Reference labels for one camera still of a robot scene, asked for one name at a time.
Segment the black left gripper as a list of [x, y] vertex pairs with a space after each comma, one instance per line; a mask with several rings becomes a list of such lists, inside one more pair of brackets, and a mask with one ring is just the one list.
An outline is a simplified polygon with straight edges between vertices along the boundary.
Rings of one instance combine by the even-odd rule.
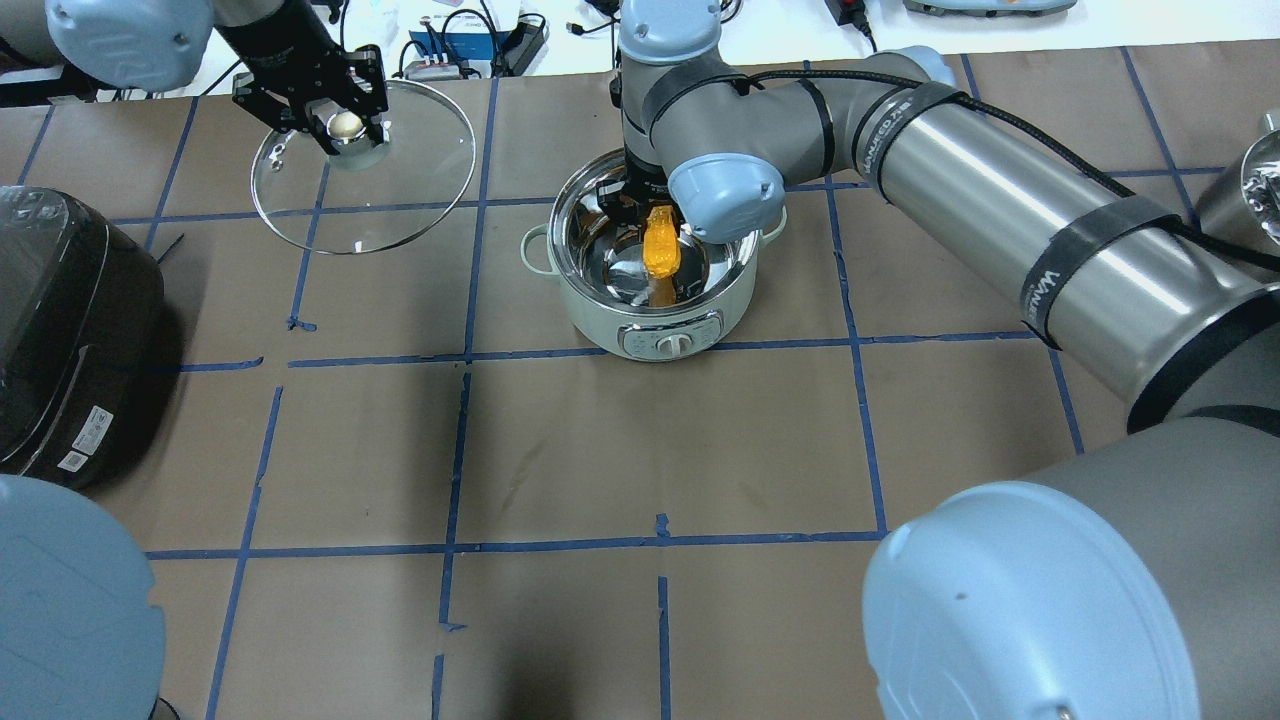
[[381, 50], [375, 44], [353, 51], [296, 44], [285, 47], [234, 47], [247, 68], [233, 83], [233, 101], [282, 133], [306, 133], [326, 154], [337, 154], [326, 122], [315, 106], [333, 102], [365, 126], [388, 110]]

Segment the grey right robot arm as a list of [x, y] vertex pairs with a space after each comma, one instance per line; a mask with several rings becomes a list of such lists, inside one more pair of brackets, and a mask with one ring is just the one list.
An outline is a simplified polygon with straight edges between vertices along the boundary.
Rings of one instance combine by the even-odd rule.
[[1126, 437], [888, 533], [861, 592], [888, 719], [1277, 716], [1277, 286], [995, 127], [928, 47], [749, 91], [717, 1], [620, 9], [623, 145], [695, 237], [855, 170], [1128, 405]]

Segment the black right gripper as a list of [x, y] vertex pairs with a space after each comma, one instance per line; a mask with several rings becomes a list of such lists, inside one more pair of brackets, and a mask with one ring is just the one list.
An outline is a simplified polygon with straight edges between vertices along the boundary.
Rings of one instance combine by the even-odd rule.
[[623, 169], [618, 179], [596, 187], [600, 210], [614, 223], [643, 228], [654, 209], [667, 206], [675, 210], [666, 172], [657, 164], [644, 161], [631, 150], [623, 150]]

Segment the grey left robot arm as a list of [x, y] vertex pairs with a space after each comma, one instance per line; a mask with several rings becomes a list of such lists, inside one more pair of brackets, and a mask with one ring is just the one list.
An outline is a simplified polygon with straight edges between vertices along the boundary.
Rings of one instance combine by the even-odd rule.
[[173, 91], [219, 36], [243, 70], [233, 101], [275, 132], [310, 136], [337, 158], [389, 140], [381, 51], [347, 49], [314, 1], [5, 1], [3, 59], [67, 64], [100, 88]]

